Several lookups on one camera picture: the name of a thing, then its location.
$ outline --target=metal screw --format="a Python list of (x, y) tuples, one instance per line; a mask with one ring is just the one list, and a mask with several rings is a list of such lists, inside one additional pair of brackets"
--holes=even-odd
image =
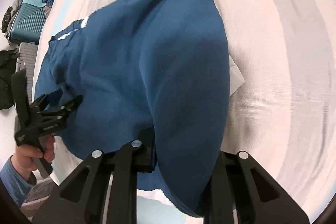
[(248, 153), (245, 152), (245, 151), (239, 152), (238, 156), (239, 156), (239, 158), (244, 159), (244, 160), (249, 157)]
[(142, 142), (139, 140), (135, 140), (131, 143), (133, 147), (140, 147), (142, 145)]
[(94, 150), (91, 154), (93, 158), (99, 158), (102, 155), (102, 152), (100, 150)]

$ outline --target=bed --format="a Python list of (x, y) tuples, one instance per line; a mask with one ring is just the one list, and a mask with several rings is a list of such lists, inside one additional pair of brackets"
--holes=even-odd
[[(113, 1), (55, 0), (41, 34), (34, 83), (50, 37)], [(245, 79), (230, 97), (222, 150), (248, 151), (313, 223), (336, 192), (336, 0), (214, 1), (229, 53)], [(55, 153), (52, 178), (59, 184), (81, 160), (61, 138)], [(176, 212), (160, 190), (138, 194), (174, 209), (168, 223), (202, 221)]]

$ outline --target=blue sleeve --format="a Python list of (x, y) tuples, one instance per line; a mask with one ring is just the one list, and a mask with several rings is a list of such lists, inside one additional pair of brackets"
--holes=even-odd
[(36, 185), (34, 174), (31, 173), (29, 182), (25, 181), (14, 169), (11, 158), (8, 159), (0, 171), (0, 178), (18, 207), (21, 207), (31, 188)]

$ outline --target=black bag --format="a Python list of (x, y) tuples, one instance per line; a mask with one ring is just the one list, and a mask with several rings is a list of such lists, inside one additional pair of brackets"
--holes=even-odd
[(15, 73), (16, 59), (20, 56), (18, 49), (0, 51), (0, 109), (14, 105), (11, 76)]

